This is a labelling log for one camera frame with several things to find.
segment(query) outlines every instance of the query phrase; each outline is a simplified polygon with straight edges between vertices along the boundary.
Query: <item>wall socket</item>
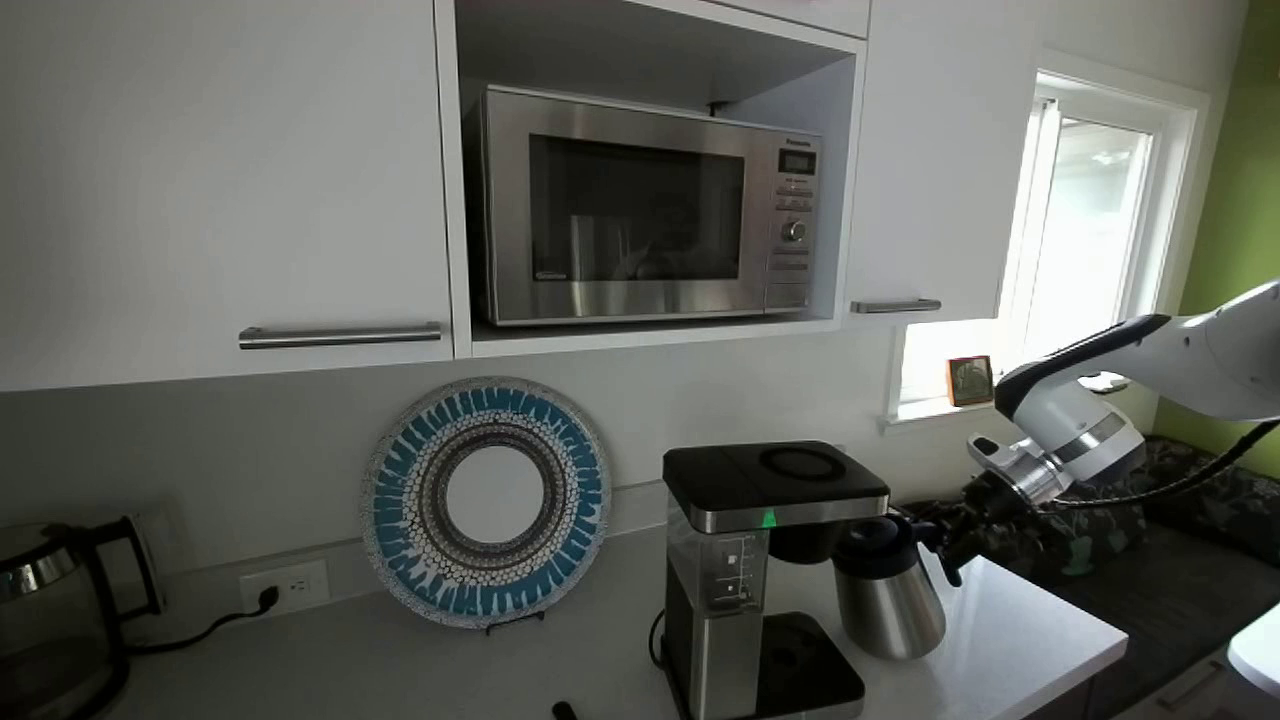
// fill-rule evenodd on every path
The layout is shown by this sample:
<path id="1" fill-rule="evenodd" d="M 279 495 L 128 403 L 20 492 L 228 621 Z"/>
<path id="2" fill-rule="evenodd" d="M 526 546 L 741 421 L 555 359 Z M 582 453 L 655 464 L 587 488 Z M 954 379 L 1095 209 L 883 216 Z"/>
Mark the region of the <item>wall socket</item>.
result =
<path id="1" fill-rule="evenodd" d="M 279 605 L 269 616 L 306 611 L 327 605 L 327 566 L 323 561 L 284 565 L 241 577 L 241 607 L 255 611 L 266 589 L 279 589 Z"/>

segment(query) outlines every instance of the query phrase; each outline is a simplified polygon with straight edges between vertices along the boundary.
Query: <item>cabinet door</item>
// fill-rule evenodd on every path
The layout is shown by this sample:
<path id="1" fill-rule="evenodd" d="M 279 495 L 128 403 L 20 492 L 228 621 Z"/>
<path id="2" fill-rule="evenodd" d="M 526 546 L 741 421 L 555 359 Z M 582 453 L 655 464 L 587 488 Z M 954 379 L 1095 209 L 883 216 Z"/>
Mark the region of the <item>cabinet door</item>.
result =
<path id="1" fill-rule="evenodd" d="M 1026 0 L 876 4 L 856 136 L 847 299 L 991 316 L 1035 86 Z"/>
<path id="2" fill-rule="evenodd" d="M 812 23 L 844 36 L 870 36 L 870 0 L 716 0 L 791 23 Z"/>
<path id="3" fill-rule="evenodd" d="M 0 7 L 0 389 L 453 355 L 434 0 Z"/>

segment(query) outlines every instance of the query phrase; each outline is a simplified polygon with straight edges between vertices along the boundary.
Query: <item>countertop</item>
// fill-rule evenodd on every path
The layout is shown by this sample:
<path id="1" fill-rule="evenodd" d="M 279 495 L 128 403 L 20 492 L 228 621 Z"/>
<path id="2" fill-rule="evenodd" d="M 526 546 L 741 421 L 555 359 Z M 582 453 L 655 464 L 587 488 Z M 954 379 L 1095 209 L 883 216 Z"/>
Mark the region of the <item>countertop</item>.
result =
<path id="1" fill-rule="evenodd" d="M 840 631 L 832 565 L 773 561 L 769 611 L 817 616 L 865 674 L 865 720 L 1030 715 L 1125 654 L 1125 631 L 971 561 L 963 589 L 937 592 L 948 636 L 914 663 L 872 660 Z M 110 720 L 308 715 L 308 720 L 676 720 L 650 625 L 665 599 L 665 530 L 616 537 L 545 621 L 496 631 L 429 625 L 394 595 L 363 595 L 228 627 L 177 654 L 131 663 Z"/>

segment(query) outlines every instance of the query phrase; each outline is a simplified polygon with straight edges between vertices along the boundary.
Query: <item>window frame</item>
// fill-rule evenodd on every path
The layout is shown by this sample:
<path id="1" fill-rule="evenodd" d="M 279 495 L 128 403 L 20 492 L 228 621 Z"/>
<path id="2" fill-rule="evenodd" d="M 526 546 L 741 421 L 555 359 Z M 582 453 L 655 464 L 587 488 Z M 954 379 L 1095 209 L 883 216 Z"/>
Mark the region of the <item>window frame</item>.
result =
<path id="1" fill-rule="evenodd" d="M 1136 216 L 1136 246 L 1130 259 L 1130 278 L 1120 293 L 1120 316 L 1142 316 L 1142 313 L 1177 313 L 1177 299 L 1184 293 L 1189 259 L 1194 259 L 1194 238 L 1202 222 L 1202 204 L 1203 204 L 1203 184 L 1207 184 L 1207 129 L 1222 125 L 1222 107 L 1181 82 L 1166 82 L 1153 76 L 1132 76 L 1110 65 L 1077 59 L 1077 57 L 1055 57 L 1050 51 L 1035 65 L 1035 90 L 1030 97 L 1030 132 L 1031 132 L 1031 111 L 1050 97 L 1069 104 L 1073 117 L 1103 119 L 1113 129 L 1143 132 L 1153 136 L 1153 155 L 1148 155 L 1148 178 L 1142 195 L 1142 216 Z M 1030 172 L 1030 132 L 1026 132 L 1026 163 L 1017 177 L 1012 193 L 1012 238 L 1000 270 L 1000 316 L 1008 316 L 1008 274 L 1020 250 L 1020 222 L 1026 222 L 1026 172 Z M 927 415 L 954 415 L 954 412 L 982 412 L 982 407 L 958 407 L 943 394 L 927 399 L 905 399 L 905 375 L 908 375 L 908 329 L 896 329 L 893 340 L 893 389 L 888 394 L 888 424 L 908 424 L 908 421 L 927 421 Z"/>

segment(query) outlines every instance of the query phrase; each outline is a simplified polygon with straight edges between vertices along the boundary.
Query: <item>cabinet handle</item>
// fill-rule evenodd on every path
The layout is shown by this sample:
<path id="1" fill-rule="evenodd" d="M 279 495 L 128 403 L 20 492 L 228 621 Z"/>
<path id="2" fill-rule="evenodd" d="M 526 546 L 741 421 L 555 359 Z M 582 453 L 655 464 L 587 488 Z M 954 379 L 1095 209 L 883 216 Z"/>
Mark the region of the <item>cabinet handle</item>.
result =
<path id="1" fill-rule="evenodd" d="M 444 323 L 367 323 L 367 329 L 245 329 L 241 347 L 327 347 L 327 343 L 434 343 Z"/>
<path id="2" fill-rule="evenodd" d="M 942 313 L 943 299 L 937 294 L 908 294 L 908 299 L 854 299 L 856 316 L 896 316 L 896 313 Z"/>

